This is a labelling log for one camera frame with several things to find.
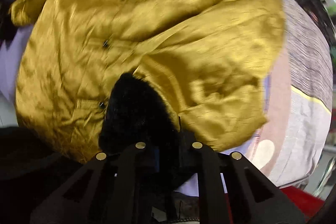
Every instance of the satin fabric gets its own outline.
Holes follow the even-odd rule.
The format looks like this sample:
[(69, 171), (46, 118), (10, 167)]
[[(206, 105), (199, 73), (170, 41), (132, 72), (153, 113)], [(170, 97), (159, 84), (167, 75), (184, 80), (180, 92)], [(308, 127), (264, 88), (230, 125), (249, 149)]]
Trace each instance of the satin fabric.
[(18, 121), (80, 162), (99, 151), (124, 72), (148, 81), (176, 127), (180, 116), (215, 150), (266, 121), (261, 82), (283, 43), (281, 0), (17, 0), (11, 16), (35, 24), (17, 78)]

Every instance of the yellow shirt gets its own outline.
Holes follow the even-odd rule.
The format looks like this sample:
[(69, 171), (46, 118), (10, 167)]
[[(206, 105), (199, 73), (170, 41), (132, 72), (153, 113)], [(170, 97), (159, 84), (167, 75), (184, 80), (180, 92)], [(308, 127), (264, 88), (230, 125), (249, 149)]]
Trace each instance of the yellow shirt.
[(98, 137), (120, 75), (148, 81), (184, 127), (216, 150), (266, 119), (262, 80), (283, 43), (281, 0), (17, 0), (35, 24), (16, 87), (21, 124), (80, 162)]

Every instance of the gold screw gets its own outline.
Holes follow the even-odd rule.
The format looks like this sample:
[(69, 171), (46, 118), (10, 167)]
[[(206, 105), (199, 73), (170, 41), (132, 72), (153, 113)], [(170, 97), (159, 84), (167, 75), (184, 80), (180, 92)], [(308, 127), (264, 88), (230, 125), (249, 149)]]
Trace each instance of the gold screw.
[(104, 159), (106, 159), (106, 154), (103, 153), (103, 152), (98, 153), (98, 154), (96, 155), (96, 159), (97, 159), (97, 160), (104, 160)]
[(138, 142), (135, 144), (135, 147), (137, 149), (144, 149), (146, 147), (146, 144), (144, 142)]
[(200, 142), (194, 142), (193, 143), (193, 148), (200, 149), (202, 147), (203, 147), (203, 145)]
[(231, 154), (231, 157), (234, 158), (235, 160), (240, 160), (242, 158), (242, 155), (239, 152), (233, 152)]

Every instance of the black furry object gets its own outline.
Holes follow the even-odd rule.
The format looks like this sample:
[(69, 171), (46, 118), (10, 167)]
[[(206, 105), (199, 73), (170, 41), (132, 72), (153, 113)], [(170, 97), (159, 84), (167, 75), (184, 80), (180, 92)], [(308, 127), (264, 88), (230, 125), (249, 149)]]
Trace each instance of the black furry object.
[(124, 73), (111, 92), (99, 146), (111, 154), (145, 142), (160, 148), (178, 148), (177, 130), (158, 93), (145, 81)]

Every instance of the yellow stripe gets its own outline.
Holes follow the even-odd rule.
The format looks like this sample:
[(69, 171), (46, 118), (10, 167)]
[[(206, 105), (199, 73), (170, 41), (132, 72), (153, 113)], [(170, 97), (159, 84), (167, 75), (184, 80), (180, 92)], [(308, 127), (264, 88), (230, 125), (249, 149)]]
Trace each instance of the yellow stripe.
[(320, 99), (317, 99), (315, 97), (310, 97), (307, 94), (303, 93), (301, 90), (298, 90), (297, 88), (295, 88), (293, 86), (292, 86), (292, 91), (294, 91), (295, 93), (301, 95), (303, 98), (306, 98), (309, 101), (313, 101), (315, 103), (320, 104), (331, 115), (331, 111), (326, 107), (326, 105)]

